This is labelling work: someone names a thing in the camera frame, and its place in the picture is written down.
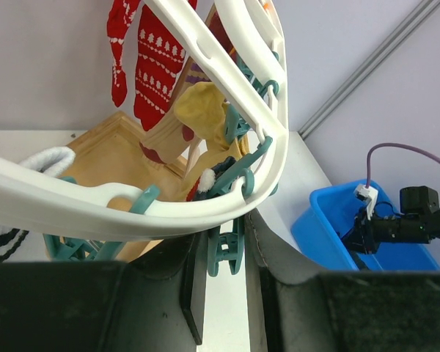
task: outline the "drying rack hanger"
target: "drying rack hanger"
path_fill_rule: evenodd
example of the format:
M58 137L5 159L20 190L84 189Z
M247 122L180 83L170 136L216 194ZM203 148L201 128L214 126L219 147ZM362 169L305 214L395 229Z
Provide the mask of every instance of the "drying rack hanger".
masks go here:
M235 50L266 87L267 104L187 1L146 0L146 4L253 128L260 148L268 146L259 166L252 172L252 159L245 160L246 171L231 188L226 182L220 197L198 202L153 200L139 215L106 208L115 197L135 202L144 193L139 188L120 183L87 188L0 158L0 224L88 240L146 241L219 226L251 211L273 192L285 165L288 113L285 43L272 2L264 8L258 0L215 0ZM276 85L267 84L271 80ZM252 155L255 161L257 154Z

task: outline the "blue container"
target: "blue container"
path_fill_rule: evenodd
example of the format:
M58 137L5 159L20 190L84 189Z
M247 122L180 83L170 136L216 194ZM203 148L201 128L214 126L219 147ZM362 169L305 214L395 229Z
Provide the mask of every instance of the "blue container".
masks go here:
M318 189L311 193L310 208L292 226L292 234L301 252L333 270L358 270L340 237L352 227L354 217L365 204L353 191L364 180ZM391 202L381 187L378 202ZM388 204L376 207L381 216L392 215ZM382 243L376 254L359 254L371 270L440 270L439 265L422 244Z

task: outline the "red christmas sock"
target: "red christmas sock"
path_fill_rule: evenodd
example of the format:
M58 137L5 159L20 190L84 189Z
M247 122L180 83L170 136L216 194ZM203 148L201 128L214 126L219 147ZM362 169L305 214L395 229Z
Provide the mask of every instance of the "red christmas sock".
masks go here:
M139 3L140 0L114 0L106 25L106 31L114 58L112 64L111 95L112 101L114 101L117 107L124 102L125 96L127 95L125 72L122 69L122 44L124 43L125 34L132 23Z
M197 0L188 0L195 9ZM169 106L176 75L183 68L183 47L146 5L139 24L139 59L136 65L136 97L133 112L148 131Z

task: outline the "black fabric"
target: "black fabric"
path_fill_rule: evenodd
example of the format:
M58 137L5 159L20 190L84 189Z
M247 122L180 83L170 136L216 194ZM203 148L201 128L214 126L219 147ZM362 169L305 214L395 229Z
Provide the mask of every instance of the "black fabric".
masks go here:
M10 241L14 240L20 229L11 229L7 233L0 235L0 247L6 246Z

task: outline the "teal clothespin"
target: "teal clothespin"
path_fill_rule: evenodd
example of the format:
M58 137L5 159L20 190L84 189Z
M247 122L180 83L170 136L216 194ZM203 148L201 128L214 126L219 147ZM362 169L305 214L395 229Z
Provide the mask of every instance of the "teal clothespin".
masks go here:
M227 107L227 116L225 117L225 139L228 144L232 144L235 138L240 141L248 133L250 127L248 123L236 111L233 105Z
M62 180L75 183L73 177L63 177ZM160 195L156 186L150 186L132 204L130 213L143 214L153 201ZM112 260L121 251L124 242L99 242L86 241L78 238L64 238L64 243L59 236L44 234L45 245L52 260L88 261Z
M240 271L244 250L244 216L233 220L232 232L220 234L220 227L208 231L208 274L215 277L219 273L219 263L228 260L230 272L236 275Z
M248 153L240 160L236 161L227 171L225 171L215 182L212 189L208 192L208 197L212 198L216 195L224 195L230 191L232 183L240 176L243 175L246 178L246 182L243 185L243 196L245 198L249 197L254 189L254 174L249 170L249 172L243 171L244 169L249 169L251 165L258 160L271 146L272 138L267 136L263 144L259 144L257 150L254 153Z

